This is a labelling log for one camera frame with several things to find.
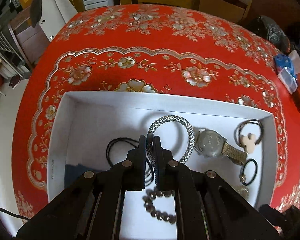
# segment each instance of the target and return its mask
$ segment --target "watch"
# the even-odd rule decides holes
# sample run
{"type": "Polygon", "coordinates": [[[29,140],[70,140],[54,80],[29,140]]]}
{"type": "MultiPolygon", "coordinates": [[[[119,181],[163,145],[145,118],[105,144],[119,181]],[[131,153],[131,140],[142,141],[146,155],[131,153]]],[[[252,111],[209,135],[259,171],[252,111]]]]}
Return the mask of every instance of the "watch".
{"type": "Polygon", "coordinates": [[[227,139],[216,131],[194,128],[194,149],[203,156],[217,157],[227,156],[234,164],[242,166],[247,158],[247,154],[227,143],[227,139]]]}

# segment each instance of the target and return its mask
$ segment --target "white floor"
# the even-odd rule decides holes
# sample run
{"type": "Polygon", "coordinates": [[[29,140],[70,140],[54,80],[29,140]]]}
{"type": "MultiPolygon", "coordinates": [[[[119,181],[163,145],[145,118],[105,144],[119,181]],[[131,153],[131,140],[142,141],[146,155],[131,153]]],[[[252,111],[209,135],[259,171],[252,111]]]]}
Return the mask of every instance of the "white floor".
{"type": "MultiPolygon", "coordinates": [[[[11,149],[14,125],[28,80],[21,80],[13,90],[8,84],[3,84],[1,90],[6,96],[0,96],[0,207],[19,214],[11,174],[11,149]]],[[[6,229],[13,236],[23,225],[22,220],[0,212],[0,218],[6,229]]]]}

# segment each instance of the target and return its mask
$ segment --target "watch strap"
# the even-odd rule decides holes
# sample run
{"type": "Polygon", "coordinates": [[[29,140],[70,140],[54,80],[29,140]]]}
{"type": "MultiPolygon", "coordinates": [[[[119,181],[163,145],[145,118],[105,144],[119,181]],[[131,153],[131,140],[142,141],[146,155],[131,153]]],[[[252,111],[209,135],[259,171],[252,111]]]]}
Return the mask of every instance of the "watch strap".
{"type": "Polygon", "coordinates": [[[234,148],[227,142],[225,142],[222,152],[223,155],[227,156],[230,158],[230,160],[237,165],[242,166],[246,159],[247,159],[247,154],[243,151],[238,150],[237,148],[234,148]]]}

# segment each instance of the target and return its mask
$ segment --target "metal pivot screw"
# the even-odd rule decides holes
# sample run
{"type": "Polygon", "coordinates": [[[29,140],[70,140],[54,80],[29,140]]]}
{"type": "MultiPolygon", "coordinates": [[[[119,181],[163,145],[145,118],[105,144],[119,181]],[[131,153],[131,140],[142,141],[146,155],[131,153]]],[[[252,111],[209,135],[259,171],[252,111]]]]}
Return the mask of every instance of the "metal pivot screw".
{"type": "Polygon", "coordinates": [[[171,161],[168,161],[168,164],[171,167],[176,167],[176,166],[178,166],[179,163],[175,160],[171,160],[171,161]]]}
{"type": "Polygon", "coordinates": [[[207,171],[206,174],[209,178],[215,178],[217,175],[214,171],[207,171]]]}
{"type": "Polygon", "coordinates": [[[123,167],[130,167],[132,165],[132,161],[125,160],[122,162],[123,167]]]}
{"type": "Polygon", "coordinates": [[[93,177],[94,173],[93,171],[86,171],[83,176],[86,178],[86,179],[91,179],[93,177]]]}

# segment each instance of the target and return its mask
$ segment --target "table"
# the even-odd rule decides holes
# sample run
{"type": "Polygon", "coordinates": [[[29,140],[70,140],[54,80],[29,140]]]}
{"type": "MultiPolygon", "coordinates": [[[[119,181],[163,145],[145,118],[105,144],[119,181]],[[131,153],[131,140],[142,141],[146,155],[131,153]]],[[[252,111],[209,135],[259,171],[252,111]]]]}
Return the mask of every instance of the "table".
{"type": "Polygon", "coordinates": [[[36,66],[12,145],[21,215],[47,204],[51,129],[66,91],[167,93],[259,107],[274,114],[277,176],[271,206],[300,205],[300,114],[277,78],[269,42],[241,26],[184,8],[122,5],[77,14],[36,66]]]}

